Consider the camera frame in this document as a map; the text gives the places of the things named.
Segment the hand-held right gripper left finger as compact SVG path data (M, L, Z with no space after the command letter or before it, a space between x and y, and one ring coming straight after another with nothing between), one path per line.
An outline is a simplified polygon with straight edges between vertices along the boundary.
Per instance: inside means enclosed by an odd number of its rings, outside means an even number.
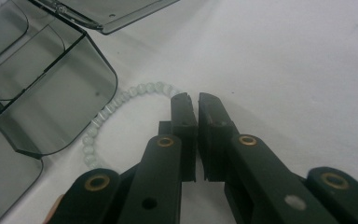
M198 123L190 96L171 98L171 119L147 143L117 224L179 224L182 183L196 179Z

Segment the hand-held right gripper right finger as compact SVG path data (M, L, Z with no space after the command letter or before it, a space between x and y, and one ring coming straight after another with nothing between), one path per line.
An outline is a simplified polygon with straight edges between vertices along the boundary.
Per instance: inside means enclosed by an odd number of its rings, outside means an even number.
M205 92L199 151L205 178L225 184L239 224L338 224L260 138L240 133L221 100Z

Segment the clear grey compartment box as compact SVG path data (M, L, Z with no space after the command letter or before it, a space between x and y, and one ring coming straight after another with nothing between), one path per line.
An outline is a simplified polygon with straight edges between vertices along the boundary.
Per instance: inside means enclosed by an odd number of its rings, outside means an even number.
M88 31L109 35L178 0L0 0L0 219L117 91Z

